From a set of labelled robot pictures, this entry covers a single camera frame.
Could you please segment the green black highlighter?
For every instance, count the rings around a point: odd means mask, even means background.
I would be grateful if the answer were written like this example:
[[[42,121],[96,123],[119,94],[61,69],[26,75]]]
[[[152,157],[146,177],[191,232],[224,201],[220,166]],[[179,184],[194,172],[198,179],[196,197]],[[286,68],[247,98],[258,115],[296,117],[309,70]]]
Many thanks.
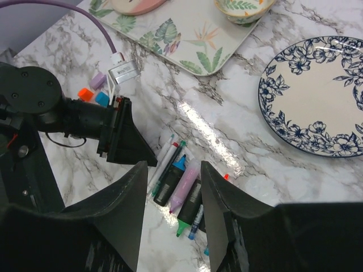
[[[202,204],[201,181],[196,179],[192,185],[177,217],[178,230],[176,236],[179,237],[187,227],[191,227]]]

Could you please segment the blue highlighter cap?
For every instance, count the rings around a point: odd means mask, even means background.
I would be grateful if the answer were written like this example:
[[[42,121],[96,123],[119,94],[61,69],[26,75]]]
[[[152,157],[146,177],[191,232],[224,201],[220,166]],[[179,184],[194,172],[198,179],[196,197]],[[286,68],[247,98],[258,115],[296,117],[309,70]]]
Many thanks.
[[[107,107],[109,105],[109,96],[104,92],[99,92],[95,96],[95,102],[103,107]]]

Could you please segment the blue black highlighter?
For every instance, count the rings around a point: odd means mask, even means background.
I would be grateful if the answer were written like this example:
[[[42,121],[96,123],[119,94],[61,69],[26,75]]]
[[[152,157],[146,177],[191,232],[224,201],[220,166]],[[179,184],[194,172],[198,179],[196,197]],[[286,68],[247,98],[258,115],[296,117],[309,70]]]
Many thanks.
[[[164,181],[155,195],[153,201],[160,205],[165,206],[178,185],[182,175],[185,172],[185,161],[187,155],[184,154],[179,161],[173,163],[169,168]]]

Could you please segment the purple highlighter cap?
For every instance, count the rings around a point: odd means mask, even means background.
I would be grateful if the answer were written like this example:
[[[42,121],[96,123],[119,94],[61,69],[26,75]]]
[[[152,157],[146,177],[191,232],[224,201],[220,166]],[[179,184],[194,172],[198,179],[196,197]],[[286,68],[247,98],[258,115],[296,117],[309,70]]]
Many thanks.
[[[97,90],[100,87],[102,87],[102,85],[105,83],[105,81],[107,80],[107,76],[101,72],[98,72],[89,82],[89,86],[94,89]]]

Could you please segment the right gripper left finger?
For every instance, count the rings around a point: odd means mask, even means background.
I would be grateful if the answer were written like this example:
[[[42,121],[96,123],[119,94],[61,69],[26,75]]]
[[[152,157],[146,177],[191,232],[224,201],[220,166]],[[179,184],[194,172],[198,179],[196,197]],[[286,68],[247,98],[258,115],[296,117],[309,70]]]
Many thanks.
[[[136,271],[147,164],[59,213],[1,208],[2,271]]]

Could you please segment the purple translucent highlighter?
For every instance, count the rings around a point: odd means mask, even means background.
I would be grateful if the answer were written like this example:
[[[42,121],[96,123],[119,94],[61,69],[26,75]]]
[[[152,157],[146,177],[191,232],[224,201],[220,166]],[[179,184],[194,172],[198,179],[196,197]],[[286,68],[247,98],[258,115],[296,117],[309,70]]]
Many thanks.
[[[183,204],[199,173],[200,161],[193,158],[189,162],[184,174],[182,175],[178,185],[176,186],[171,196],[169,210],[170,214],[172,214],[179,206]]]

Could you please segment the orange highlighter cap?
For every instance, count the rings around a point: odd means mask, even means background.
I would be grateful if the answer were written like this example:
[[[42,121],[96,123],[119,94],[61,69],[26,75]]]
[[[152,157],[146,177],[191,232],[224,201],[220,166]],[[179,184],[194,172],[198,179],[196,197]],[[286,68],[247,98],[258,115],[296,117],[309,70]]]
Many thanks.
[[[78,92],[79,99],[81,99],[82,101],[85,101],[85,102],[91,101],[93,96],[94,96],[94,92],[89,90],[88,88],[82,88]]]

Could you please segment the teal capped white marker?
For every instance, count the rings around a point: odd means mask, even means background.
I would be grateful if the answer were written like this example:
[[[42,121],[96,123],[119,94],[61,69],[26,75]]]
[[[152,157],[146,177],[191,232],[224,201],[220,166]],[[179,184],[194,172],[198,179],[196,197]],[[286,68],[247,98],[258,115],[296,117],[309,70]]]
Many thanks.
[[[167,153],[167,150],[170,148],[172,141],[174,140],[174,137],[175,137],[175,134],[171,134],[171,136],[169,137],[167,142],[163,145],[163,147],[159,151],[159,154],[157,155],[157,161],[158,161],[157,166],[150,167],[149,172],[148,172],[148,183],[147,183],[148,186],[151,185],[151,181],[155,175],[155,172],[159,168],[161,161],[163,160],[163,158],[165,157],[165,154]]]

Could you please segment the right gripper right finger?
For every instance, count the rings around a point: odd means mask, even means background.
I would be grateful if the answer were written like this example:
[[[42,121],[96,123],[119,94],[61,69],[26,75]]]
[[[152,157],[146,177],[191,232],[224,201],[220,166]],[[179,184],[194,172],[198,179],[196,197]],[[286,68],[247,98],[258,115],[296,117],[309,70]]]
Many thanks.
[[[362,203],[270,206],[201,163],[212,271],[361,271]]]

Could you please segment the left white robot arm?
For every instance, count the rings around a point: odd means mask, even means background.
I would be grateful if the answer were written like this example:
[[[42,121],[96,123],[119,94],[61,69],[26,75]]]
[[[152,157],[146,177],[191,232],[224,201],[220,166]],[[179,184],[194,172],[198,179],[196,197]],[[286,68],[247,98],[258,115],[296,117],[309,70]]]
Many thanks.
[[[110,163],[157,164],[129,98],[114,97],[105,107],[71,99],[50,71],[1,63],[1,204],[39,213],[64,209],[40,133],[97,140],[96,152]]]

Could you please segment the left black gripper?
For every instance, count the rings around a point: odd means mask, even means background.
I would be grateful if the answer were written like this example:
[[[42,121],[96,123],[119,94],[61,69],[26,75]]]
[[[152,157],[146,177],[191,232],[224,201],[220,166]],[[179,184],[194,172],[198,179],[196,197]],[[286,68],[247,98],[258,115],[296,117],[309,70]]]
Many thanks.
[[[134,124],[129,98],[114,96],[105,108],[97,153],[110,163],[135,165],[146,161],[148,166],[157,165],[155,153]]]

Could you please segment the dark green pen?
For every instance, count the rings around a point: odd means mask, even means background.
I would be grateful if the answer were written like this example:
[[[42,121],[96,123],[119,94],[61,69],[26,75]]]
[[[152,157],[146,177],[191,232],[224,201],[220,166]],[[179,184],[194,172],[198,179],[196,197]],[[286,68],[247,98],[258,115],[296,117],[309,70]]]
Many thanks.
[[[161,182],[163,180],[163,178],[165,177],[168,169],[170,168],[170,166],[172,165],[172,163],[176,160],[176,158],[179,156],[179,154],[181,153],[182,149],[184,148],[184,146],[186,145],[185,141],[181,141],[180,143],[178,143],[179,146],[176,149],[176,151],[174,152],[171,160],[168,162],[166,169],[164,170],[164,172],[162,173],[161,177],[159,178],[159,180],[157,181],[157,183],[155,184],[155,187],[153,187],[152,191],[151,191],[151,195],[155,196],[156,193],[159,190],[159,187],[161,185]]]

